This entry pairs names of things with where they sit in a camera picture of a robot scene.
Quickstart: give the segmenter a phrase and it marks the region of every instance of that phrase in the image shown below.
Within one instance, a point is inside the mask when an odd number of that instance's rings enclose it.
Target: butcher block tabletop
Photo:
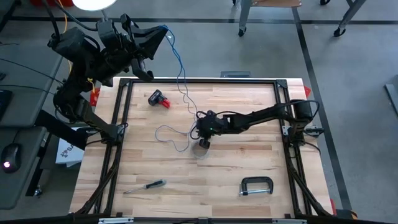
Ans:
[[[95,109],[95,113],[108,123],[111,122],[119,79],[114,78],[113,88],[101,87]],[[306,99],[301,79],[287,79],[287,84],[290,99]],[[187,86],[189,96],[201,111],[250,113],[275,104],[272,85],[189,83]],[[148,104],[148,97],[156,89],[170,100],[170,109]],[[121,123],[125,96],[126,90],[118,124]],[[175,83],[133,85],[127,119],[129,126],[124,137],[112,213],[123,212],[125,217],[169,218],[283,218],[286,213],[293,215],[279,122],[258,124],[241,134],[214,136],[208,154],[197,159],[190,148],[177,152],[171,142],[159,142],[154,136],[155,130],[164,124],[178,131],[189,131],[193,115],[188,112],[182,97]],[[163,140],[173,139],[178,150],[187,145],[186,135],[168,128],[162,128],[158,136]],[[99,135],[92,136],[88,142],[99,138]],[[306,138],[306,141],[317,143],[312,138]],[[97,188],[105,149],[106,145],[101,143],[86,147],[71,212],[81,208]],[[301,147],[301,154],[308,188],[331,213],[319,152],[305,145]],[[270,177],[274,181],[273,194],[240,197],[238,192],[242,179],[254,176]],[[165,179],[167,184],[123,194],[159,179]],[[106,205],[108,188],[104,191],[102,209]],[[304,211],[302,193],[297,184],[296,188],[300,208]]]

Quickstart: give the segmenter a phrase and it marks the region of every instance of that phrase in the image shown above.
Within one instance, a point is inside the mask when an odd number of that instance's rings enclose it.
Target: computer mouse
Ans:
[[[21,167],[21,149],[18,143],[11,143],[2,149],[1,167],[6,173],[13,173]]]

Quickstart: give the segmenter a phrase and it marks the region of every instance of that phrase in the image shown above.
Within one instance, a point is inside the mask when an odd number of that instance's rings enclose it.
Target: gray floor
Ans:
[[[332,0],[325,7],[320,7],[318,1],[303,0],[298,12],[301,19],[340,20],[347,9],[346,0]],[[354,19],[398,20],[397,10],[395,0],[368,0]],[[78,9],[70,11],[79,17],[99,16]],[[107,12],[110,17],[126,12],[136,18],[229,19],[239,16],[239,9],[231,7],[230,0],[119,0]],[[46,16],[43,10],[32,9],[27,4],[18,8],[14,15]],[[258,7],[252,8],[249,18],[293,19],[293,16],[291,9]],[[63,30],[63,22],[58,25]],[[311,87],[293,24],[248,24],[248,31],[242,38],[237,36],[237,24],[167,25],[176,35],[176,48],[189,77],[219,77],[221,71],[241,70],[250,71],[253,77],[303,78],[304,84]],[[361,219],[397,223],[398,120],[383,84],[397,75],[398,26],[348,26],[347,33],[339,39],[331,37],[335,29],[336,26],[303,25],[351,204]],[[9,21],[0,33],[0,41],[45,47],[52,32],[49,22]],[[158,77],[176,76],[178,64],[165,40],[155,60],[147,62],[147,68]],[[64,61],[59,75],[67,74],[67,69]],[[339,208],[341,204],[323,137],[318,143],[330,197]],[[11,213],[0,211],[0,218],[66,214],[77,170],[52,169],[47,180],[43,180],[46,194],[42,198],[21,198]]]

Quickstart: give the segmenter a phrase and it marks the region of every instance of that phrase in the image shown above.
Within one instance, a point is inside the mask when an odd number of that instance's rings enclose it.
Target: screwdriver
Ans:
[[[146,184],[138,189],[128,190],[126,192],[123,192],[123,194],[131,194],[133,192],[136,192],[137,190],[146,190],[149,188],[161,187],[161,186],[165,185],[166,183],[167,183],[166,180],[156,180],[155,182],[153,182],[151,184]]]

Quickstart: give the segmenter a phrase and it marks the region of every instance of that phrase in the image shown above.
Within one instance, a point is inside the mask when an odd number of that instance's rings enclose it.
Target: lamp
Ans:
[[[86,11],[99,11],[110,7],[117,0],[73,0],[76,7]]]

